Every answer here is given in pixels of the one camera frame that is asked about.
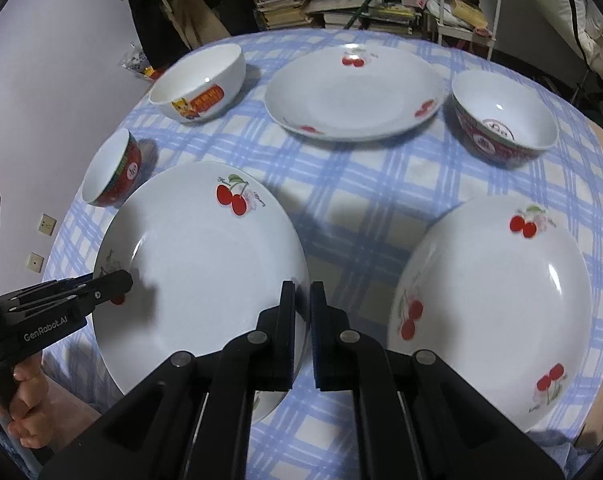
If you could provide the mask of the person's left hand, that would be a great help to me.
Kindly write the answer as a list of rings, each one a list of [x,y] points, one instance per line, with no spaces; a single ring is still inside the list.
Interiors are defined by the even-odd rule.
[[[16,365],[13,376],[17,391],[8,408],[0,401],[0,421],[8,419],[7,433],[24,448],[44,448],[54,437],[54,424],[42,353]]]

